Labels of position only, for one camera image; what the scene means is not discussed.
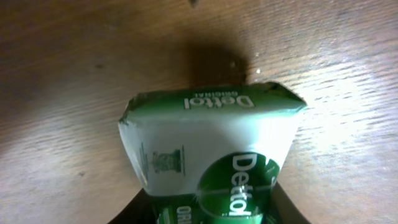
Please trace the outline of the green Dettol soap pack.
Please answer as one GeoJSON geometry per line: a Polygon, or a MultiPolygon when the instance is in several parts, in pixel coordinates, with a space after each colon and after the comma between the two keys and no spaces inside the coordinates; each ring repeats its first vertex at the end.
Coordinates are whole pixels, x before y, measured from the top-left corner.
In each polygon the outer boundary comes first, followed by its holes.
{"type": "Polygon", "coordinates": [[[141,93],[119,133],[156,223],[281,223],[272,191],[306,102],[279,83],[141,93]]]}

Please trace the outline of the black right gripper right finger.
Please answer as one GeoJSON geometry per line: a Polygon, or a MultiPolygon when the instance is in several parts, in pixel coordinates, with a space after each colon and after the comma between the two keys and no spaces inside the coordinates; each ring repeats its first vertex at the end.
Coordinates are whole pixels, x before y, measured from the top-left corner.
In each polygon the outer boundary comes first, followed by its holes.
{"type": "Polygon", "coordinates": [[[266,224],[310,224],[310,222],[276,182],[266,208],[266,224]]]}

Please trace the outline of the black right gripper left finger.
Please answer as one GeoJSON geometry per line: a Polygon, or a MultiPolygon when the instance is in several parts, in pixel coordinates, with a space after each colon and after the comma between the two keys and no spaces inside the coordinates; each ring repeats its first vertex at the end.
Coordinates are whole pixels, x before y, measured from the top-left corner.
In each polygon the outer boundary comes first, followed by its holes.
{"type": "Polygon", "coordinates": [[[158,217],[154,199],[141,189],[108,224],[157,224],[158,217]]]}

